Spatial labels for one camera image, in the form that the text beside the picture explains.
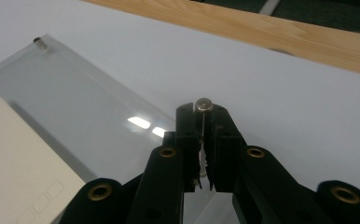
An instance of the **metal screw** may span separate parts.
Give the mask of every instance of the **metal screw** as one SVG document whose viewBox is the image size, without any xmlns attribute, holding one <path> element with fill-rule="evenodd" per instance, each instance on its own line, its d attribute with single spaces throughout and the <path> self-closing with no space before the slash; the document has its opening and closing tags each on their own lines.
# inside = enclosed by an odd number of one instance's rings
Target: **metal screw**
<svg viewBox="0 0 360 224">
<path fill-rule="evenodd" d="M 200 98 L 195 104 L 195 109 L 200 112 L 213 110 L 213 103 L 207 98 Z"/>
<path fill-rule="evenodd" d="M 33 42 L 37 45 L 39 49 L 43 51 L 47 49 L 46 43 L 44 43 L 44 41 L 40 37 L 35 38 Z"/>
</svg>

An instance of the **white tabletop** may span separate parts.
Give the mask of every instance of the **white tabletop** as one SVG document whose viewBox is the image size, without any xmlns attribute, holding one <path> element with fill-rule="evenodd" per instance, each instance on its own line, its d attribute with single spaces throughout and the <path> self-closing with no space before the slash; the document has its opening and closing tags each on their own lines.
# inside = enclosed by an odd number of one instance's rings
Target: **white tabletop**
<svg viewBox="0 0 360 224">
<path fill-rule="evenodd" d="M 0 0 L 0 62 L 50 34 L 174 119 L 201 97 L 302 185 L 360 188 L 360 74 L 72 0 Z"/>
</svg>

